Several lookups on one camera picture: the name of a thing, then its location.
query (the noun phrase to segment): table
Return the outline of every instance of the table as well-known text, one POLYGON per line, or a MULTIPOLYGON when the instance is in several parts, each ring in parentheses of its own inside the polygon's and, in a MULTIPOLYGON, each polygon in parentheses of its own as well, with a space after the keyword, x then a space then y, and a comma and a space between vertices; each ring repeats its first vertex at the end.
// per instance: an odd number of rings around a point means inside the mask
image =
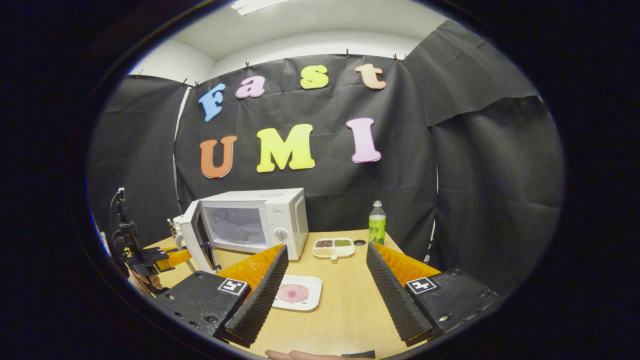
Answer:
MULTIPOLYGON (((265 350, 288 353, 291 350, 313 354, 341 355, 375 350, 376 358, 388 357, 424 343, 407 347, 400 340, 387 307, 378 292, 365 262, 367 246, 356 246, 348 258, 319 259, 313 256, 312 246, 320 238, 348 237, 368 239, 368 230, 309 233, 302 256, 289 261, 286 274, 315 276, 322 280, 320 303, 311 311, 292 311, 272 307, 262 330, 250 348, 231 343, 251 353, 265 356, 265 350)), ((150 247, 171 247, 173 238, 159 241, 150 247)), ((387 234, 385 245, 401 252, 387 234)), ((246 259, 251 254, 215 249, 222 268, 246 259)), ((191 274, 187 264, 160 273, 163 286, 171 288, 191 274)))

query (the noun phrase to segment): microwave control knob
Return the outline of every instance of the microwave control knob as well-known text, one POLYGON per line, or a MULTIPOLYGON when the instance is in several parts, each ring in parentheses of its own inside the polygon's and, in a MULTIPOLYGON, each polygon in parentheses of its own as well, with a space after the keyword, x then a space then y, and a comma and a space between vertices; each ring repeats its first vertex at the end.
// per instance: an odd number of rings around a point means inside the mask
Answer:
POLYGON ((287 238, 287 231, 285 229, 276 229, 275 234, 280 241, 283 241, 287 238))

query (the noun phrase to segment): white microwave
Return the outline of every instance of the white microwave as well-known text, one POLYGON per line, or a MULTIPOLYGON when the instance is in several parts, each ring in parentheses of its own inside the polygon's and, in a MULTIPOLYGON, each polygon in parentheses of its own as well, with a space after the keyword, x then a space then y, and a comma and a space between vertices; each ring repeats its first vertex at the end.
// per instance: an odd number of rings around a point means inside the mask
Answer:
POLYGON ((196 264, 212 274, 214 248, 258 253, 283 243, 298 260, 309 233, 303 188, 221 193, 193 201, 175 221, 196 264))

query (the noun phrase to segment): green bottle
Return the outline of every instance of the green bottle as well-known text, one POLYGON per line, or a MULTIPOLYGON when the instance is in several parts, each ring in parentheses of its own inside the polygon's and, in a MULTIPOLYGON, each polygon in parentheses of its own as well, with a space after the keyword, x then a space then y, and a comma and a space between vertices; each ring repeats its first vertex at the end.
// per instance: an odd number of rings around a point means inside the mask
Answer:
POLYGON ((369 241, 385 244, 385 226, 387 224, 387 216, 382 210, 382 201, 373 202, 373 210, 369 214, 369 241))

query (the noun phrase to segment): bottle label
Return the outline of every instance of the bottle label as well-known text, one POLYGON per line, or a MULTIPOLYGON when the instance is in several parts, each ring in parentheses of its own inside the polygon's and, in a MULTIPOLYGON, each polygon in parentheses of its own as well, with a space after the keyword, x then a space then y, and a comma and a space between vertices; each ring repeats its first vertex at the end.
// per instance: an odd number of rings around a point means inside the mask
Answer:
POLYGON ((387 224, 387 219, 381 220, 373 220, 369 219, 369 241, 374 243, 379 243, 380 245, 385 244, 385 226, 387 224))

